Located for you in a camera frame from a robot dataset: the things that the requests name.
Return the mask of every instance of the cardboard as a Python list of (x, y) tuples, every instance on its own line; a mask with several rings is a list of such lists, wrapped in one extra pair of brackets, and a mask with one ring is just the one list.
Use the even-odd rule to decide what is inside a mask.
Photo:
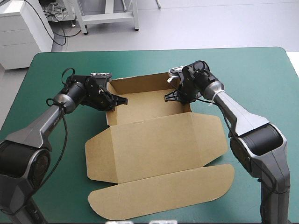
[(110, 126), (121, 125), (190, 112), (189, 104), (165, 102), (164, 95), (174, 90), (167, 82), (168, 78), (168, 73), (160, 73), (112, 80), (108, 83), (108, 90), (128, 98), (128, 105), (120, 105), (115, 111), (106, 112), (107, 123)]
[(201, 167), (96, 190), (88, 201), (100, 216), (124, 220), (215, 200), (233, 179), (230, 164)]
[(105, 218), (123, 220), (211, 201), (231, 186), (231, 165), (203, 167), (228, 149), (220, 119), (192, 113), (189, 104), (166, 103), (164, 95), (174, 90), (168, 78), (160, 73), (108, 83), (128, 105), (106, 112), (110, 127), (85, 145), (88, 177), (118, 183), (88, 197)]
[(203, 167), (227, 149), (221, 121), (212, 115), (187, 112), (115, 125), (86, 142), (87, 175), (125, 183)]

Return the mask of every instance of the white drawer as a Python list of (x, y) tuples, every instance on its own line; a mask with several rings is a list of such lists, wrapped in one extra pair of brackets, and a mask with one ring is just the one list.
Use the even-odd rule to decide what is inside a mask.
[(22, 16), (12, 15), (0, 17), (0, 32), (19, 29), (28, 29)]
[(37, 53), (36, 43), (0, 46), (0, 63), (4, 69), (27, 68)]
[(0, 46), (34, 42), (29, 29), (0, 32)]

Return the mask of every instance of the black cable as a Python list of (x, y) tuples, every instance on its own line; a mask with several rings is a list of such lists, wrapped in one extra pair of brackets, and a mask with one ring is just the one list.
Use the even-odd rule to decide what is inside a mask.
[(45, 26), (43, 20), (41, 19), (40, 15), (37, 13), (36, 9), (31, 5), (30, 2), (28, 2), (27, 0), (24, 0), (24, 1), (27, 2), (27, 3), (30, 5), (30, 7), (35, 11), (35, 13), (37, 14), (39, 20), (42, 22), (43, 27), (45, 28), (47, 34), (48, 34), (49, 37), (51, 38), (51, 40), (52, 40), (55, 44), (57, 44), (57, 45), (59, 45), (59, 46), (64, 46), (64, 45), (66, 44), (66, 37), (64, 38), (64, 43), (63, 43), (63, 44), (60, 44), (60, 43), (56, 42), (56, 41), (54, 40), (54, 38), (52, 38), (52, 36), (51, 36), (50, 33), (48, 32), (48, 30), (47, 30), (47, 28), (46, 28), (46, 26)]
[(68, 70), (72, 70), (72, 74), (70, 75), (70, 79), (72, 80), (72, 78), (74, 77), (75, 75), (75, 70), (73, 68), (67, 68), (63, 71), (62, 75), (61, 75), (61, 83), (67, 88), (67, 91), (69, 90), (69, 85), (67, 83), (64, 82), (63, 78), (64, 78), (64, 75), (65, 73), (68, 71)]
[[(62, 77), (61, 77), (61, 80), (62, 80), (62, 78), (63, 78), (63, 75), (68, 71), (68, 70), (70, 70), (70, 69), (72, 69), (73, 70), (73, 73), (72, 73), (72, 75), (71, 76), (73, 76), (74, 74), (75, 74), (75, 70), (73, 69), (73, 68), (68, 68), (68, 69), (66, 69), (66, 70), (64, 70), (63, 71), (63, 73), (62, 73)], [(7, 212), (7, 211), (5, 211), (4, 209), (0, 209), (0, 211), (1, 212), (3, 212), (4, 214), (6, 214), (6, 215), (9, 215), (9, 216), (15, 216), (17, 213), (19, 213), (22, 209), (24, 209), (26, 206), (28, 206), (29, 204), (28, 204), (28, 200), (47, 182), (47, 180), (52, 176), (52, 174), (54, 173), (54, 171), (56, 170), (56, 168), (57, 168), (57, 166), (59, 165), (59, 163), (60, 163), (60, 161), (61, 161), (61, 159), (62, 159), (62, 157), (63, 157), (63, 155), (64, 155), (64, 152), (65, 152), (65, 149), (66, 149), (66, 144), (67, 144), (67, 139), (68, 139), (68, 129), (67, 129), (67, 124), (66, 124), (66, 120), (65, 120), (65, 117), (64, 117), (64, 103), (59, 103), (59, 102), (57, 102), (56, 100), (54, 100), (54, 99), (52, 99), (52, 98), (48, 98), (47, 100), (46, 100), (46, 104), (48, 105), (48, 106), (52, 106), (52, 105), (57, 105), (57, 106), (59, 106), (59, 111), (60, 111), (60, 115), (61, 115), (61, 117), (62, 117), (62, 120), (63, 120), (63, 122), (64, 122), (64, 130), (65, 130), (65, 136), (64, 136), (64, 145), (63, 145), (63, 147), (62, 147), (62, 150), (61, 150), (61, 153), (60, 153), (60, 156), (59, 156), (59, 158), (58, 158), (58, 160), (56, 161), (56, 163), (55, 163), (55, 165), (54, 165), (54, 167), (52, 168), (52, 170), (49, 172), (49, 174), (44, 178), (44, 180), (41, 182), (41, 184), (39, 185), (39, 187), (36, 189), (36, 190), (34, 190), (31, 194), (29, 194), (28, 196), (27, 196), (27, 198), (24, 200), (25, 202), (24, 202), (24, 204), (17, 210), (17, 211), (15, 211), (14, 213), (10, 213), (10, 212)]]
[[(50, 13), (50, 12), (48, 12), (48, 11), (43, 11), (44, 13), (48, 13), (49, 15), (47, 15), (47, 18), (48, 17), (50, 17), (50, 16), (55, 16), (54, 14), (52, 14), (52, 13)], [(52, 31), (54, 34), (56, 34), (57, 36), (62, 36), (62, 37), (73, 37), (73, 36), (77, 36), (80, 32), (81, 32), (81, 30), (79, 30), (77, 33), (75, 33), (75, 34), (73, 34), (73, 35), (65, 35), (65, 32), (64, 32), (64, 35), (61, 35), (61, 34), (58, 34), (58, 33), (56, 33), (56, 32), (54, 32), (54, 31)]]

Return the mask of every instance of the cardboard flap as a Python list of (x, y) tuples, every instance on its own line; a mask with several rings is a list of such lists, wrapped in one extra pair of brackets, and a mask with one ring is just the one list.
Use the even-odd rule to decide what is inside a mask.
[(185, 170), (96, 190), (88, 202), (104, 218), (125, 220), (215, 200), (228, 191), (234, 173), (230, 164)]
[(124, 183), (202, 167), (227, 148), (218, 117), (175, 114), (112, 126), (88, 140), (87, 173), (93, 180), (115, 182), (117, 176)]
[(87, 176), (90, 179), (100, 176), (102, 181), (117, 183), (111, 130), (108, 128), (102, 131), (100, 135), (100, 138), (93, 138), (92, 141), (85, 143)]

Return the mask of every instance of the white tape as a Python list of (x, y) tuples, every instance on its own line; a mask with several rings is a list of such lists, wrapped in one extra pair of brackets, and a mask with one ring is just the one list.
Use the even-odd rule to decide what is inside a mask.
[(224, 90), (218, 90), (218, 91), (216, 91), (216, 92), (214, 93), (213, 97), (212, 97), (211, 103), (209, 103), (209, 106), (210, 106), (210, 105), (213, 105), (215, 97), (216, 97), (217, 94), (220, 93), (220, 92), (225, 92), (225, 91), (224, 91)]

